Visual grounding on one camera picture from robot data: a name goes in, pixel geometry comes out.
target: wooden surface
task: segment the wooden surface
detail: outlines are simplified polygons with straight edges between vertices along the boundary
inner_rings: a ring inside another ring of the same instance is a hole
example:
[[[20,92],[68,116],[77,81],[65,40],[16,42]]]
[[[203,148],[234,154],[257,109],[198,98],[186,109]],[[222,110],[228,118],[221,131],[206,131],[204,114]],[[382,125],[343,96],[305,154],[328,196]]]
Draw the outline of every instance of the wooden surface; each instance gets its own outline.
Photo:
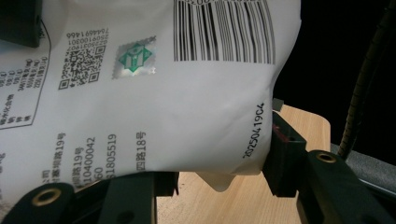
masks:
[[[307,141],[307,150],[330,150],[326,119],[287,105],[279,114]],[[159,224],[301,223],[296,198],[273,196],[262,174],[237,176],[223,192],[196,173],[180,173],[178,184],[178,196],[157,199]]]

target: screw hole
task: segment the screw hole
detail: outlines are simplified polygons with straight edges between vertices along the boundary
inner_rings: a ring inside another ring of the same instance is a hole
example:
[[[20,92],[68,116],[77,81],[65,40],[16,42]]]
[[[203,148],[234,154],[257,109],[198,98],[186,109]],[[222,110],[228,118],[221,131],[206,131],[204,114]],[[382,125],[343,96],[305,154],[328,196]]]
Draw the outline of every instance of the screw hole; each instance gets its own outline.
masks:
[[[33,198],[32,204],[40,207],[53,203],[61,196],[61,193],[59,189],[44,189]]]
[[[328,163],[334,163],[336,162],[336,159],[334,156],[326,154],[324,152],[320,152],[317,154],[317,159],[320,161],[328,162]]]

